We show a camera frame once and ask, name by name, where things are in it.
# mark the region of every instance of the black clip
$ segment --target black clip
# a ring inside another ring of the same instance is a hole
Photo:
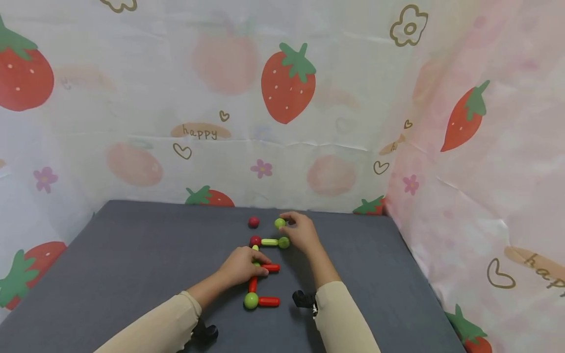
[[[312,309],[312,316],[315,317],[318,314],[316,294],[304,294],[303,291],[297,290],[292,294],[292,300],[298,308]]]
[[[192,330],[192,339],[194,339],[199,345],[208,345],[218,338],[218,328],[216,325],[210,325],[206,327],[204,320],[198,320],[196,327]]]

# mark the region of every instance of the green ball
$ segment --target green ball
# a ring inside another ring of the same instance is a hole
[[[286,221],[282,218],[277,218],[275,220],[275,228],[278,229],[281,228],[282,226],[286,226]]]
[[[244,306],[249,310],[253,310],[257,308],[257,305],[259,305],[259,296],[256,293],[247,293],[244,299]]]
[[[286,249],[290,246],[290,239],[287,237],[281,237],[279,239],[279,248]]]

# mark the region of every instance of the red ball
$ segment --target red ball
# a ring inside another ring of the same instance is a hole
[[[249,218],[247,225],[249,226],[249,228],[255,229],[259,226],[259,219],[257,217],[251,217]]]
[[[254,245],[261,246],[261,238],[259,236],[252,236],[249,239],[249,246],[253,247]]]

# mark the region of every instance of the strawberry print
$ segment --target strawberry print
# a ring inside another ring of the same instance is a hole
[[[457,332],[457,336],[459,336],[467,353],[493,352],[489,341],[483,338],[488,335],[480,327],[465,319],[459,304],[455,305],[455,314],[445,312],[445,315]]]
[[[233,201],[227,197],[226,194],[212,190],[208,185],[196,192],[193,192],[189,188],[186,188],[186,190],[190,196],[186,199],[185,204],[207,204],[220,207],[235,207]]]
[[[54,83],[53,70],[37,45],[7,29],[0,17],[0,106],[12,111],[39,107]]]
[[[452,150],[469,141],[475,135],[486,115],[483,92],[490,84],[486,80],[479,87],[470,89],[457,104],[447,123],[444,145],[441,152]]]
[[[261,91],[269,114],[281,124],[294,120],[308,106],[316,89],[316,68],[306,59],[308,44],[299,52],[286,43],[265,64]]]
[[[353,210],[356,215],[382,215],[383,206],[385,203],[385,195],[368,202],[365,199],[361,200],[361,206]]]
[[[63,242],[48,242],[16,252],[10,272],[0,280],[0,308],[13,310],[66,248]]]

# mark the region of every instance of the beige sleeve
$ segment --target beige sleeve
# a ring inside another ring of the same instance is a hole
[[[380,353],[371,329],[343,282],[330,282],[316,293],[316,326],[327,353]]]
[[[202,313],[183,291],[143,315],[94,353],[176,353],[190,340]]]

